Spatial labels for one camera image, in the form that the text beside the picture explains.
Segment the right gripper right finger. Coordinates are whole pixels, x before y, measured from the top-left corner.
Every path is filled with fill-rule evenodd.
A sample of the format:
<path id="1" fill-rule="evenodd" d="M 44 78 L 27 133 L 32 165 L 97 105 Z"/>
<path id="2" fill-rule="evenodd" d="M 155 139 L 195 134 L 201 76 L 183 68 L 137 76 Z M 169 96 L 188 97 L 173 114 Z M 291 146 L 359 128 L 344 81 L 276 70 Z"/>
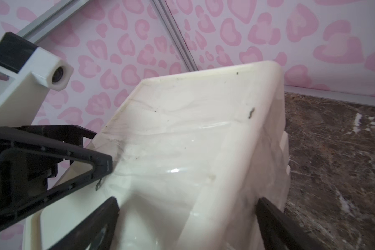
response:
<path id="1" fill-rule="evenodd" d="M 267 198 L 258 200 L 255 212 L 266 250 L 324 249 Z"/>

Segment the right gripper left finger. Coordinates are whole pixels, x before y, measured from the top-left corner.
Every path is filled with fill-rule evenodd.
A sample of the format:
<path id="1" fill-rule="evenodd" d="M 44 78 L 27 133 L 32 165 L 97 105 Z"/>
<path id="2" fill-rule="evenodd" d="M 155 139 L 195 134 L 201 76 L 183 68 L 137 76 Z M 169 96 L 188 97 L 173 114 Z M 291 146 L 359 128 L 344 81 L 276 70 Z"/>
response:
<path id="1" fill-rule="evenodd" d="M 110 197 L 50 249 L 109 250 L 118 216 L 117 200 L 115 197 Z"/>

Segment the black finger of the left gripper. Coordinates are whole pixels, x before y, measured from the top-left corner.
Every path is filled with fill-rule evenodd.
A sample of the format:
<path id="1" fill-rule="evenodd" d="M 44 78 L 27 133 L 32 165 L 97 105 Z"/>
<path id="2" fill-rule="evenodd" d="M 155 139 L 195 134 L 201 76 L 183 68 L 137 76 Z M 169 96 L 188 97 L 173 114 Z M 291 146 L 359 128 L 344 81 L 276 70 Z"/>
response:
<path id="1" fill-rule="evenodd" d="M 72 125 L 0 127 L 0 232 L 113 171 L 113 160 L 83 146 L 95 132 Z M 64 160 L 88 170 L 49 188 Z"/>

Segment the cream plastic drawer cabinet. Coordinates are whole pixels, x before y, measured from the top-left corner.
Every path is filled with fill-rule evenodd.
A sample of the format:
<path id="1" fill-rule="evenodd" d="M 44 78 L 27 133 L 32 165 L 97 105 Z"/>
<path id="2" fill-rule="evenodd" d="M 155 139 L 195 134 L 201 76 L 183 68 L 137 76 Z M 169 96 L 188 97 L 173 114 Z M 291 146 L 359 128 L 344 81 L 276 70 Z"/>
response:
<path id="1" fill-rule="evenodd" d="M 26 220 L 45 250 L 109 197 L 113 250 L 262 250 L 255 206 L 290 187 L 283 71 L 263 61 L 141 81 L 88 147 L 114 170 Z"/>

